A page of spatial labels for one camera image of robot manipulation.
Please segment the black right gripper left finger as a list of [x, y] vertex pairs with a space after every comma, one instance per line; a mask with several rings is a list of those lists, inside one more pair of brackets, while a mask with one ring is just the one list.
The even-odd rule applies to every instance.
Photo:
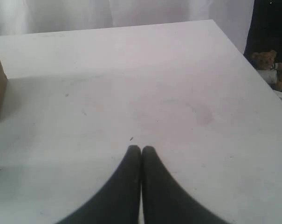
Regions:
[[128, 147], [104, 186], [60, 224], [137, 224], [141, 194], [141, 149]]

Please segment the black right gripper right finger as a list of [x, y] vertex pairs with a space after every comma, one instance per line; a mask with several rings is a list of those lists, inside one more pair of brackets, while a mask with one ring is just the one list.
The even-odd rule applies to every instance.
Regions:
[[154, 147], [142, 150], [142, 201], [146, 224], [223, 224], [168, 172]]

